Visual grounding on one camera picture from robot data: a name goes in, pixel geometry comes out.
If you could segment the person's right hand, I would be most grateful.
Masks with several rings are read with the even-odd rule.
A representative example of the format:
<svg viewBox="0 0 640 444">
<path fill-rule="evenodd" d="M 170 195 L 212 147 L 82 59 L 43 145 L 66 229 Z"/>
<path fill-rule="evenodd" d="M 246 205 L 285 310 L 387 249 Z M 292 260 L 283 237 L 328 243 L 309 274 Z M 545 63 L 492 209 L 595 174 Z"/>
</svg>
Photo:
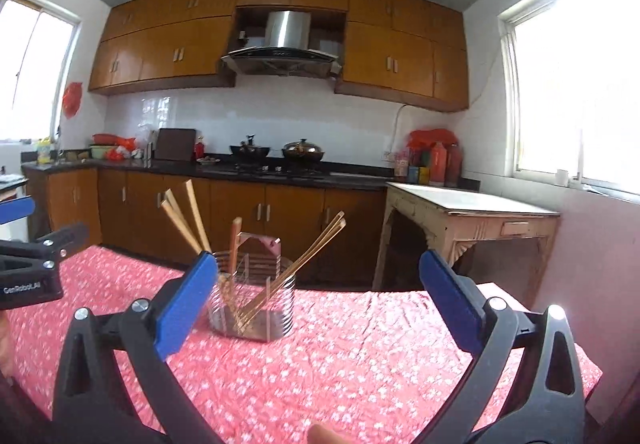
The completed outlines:
<svg viewBox="0 0 640 444">
<path fill-rule="evenodd" d="M 306 441 L 308 444 L 349 444 L 349 440 L 322 424 L 313 424 L 308 429 Z"/>
</svg>

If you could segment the person's left hand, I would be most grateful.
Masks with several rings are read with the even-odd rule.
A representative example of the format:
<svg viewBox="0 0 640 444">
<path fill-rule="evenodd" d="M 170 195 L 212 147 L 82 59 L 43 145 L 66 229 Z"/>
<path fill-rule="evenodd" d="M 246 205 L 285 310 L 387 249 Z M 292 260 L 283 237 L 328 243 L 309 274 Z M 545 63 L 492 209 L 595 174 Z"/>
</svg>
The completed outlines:
<svg viewBox="0 0 640 444">
<path fill-rule="evenodd" d="M 9 316 L 0 312 L 0 368 L 1 374 L 11 378 L 14 373 L 14 346 Z"/>
</svg>

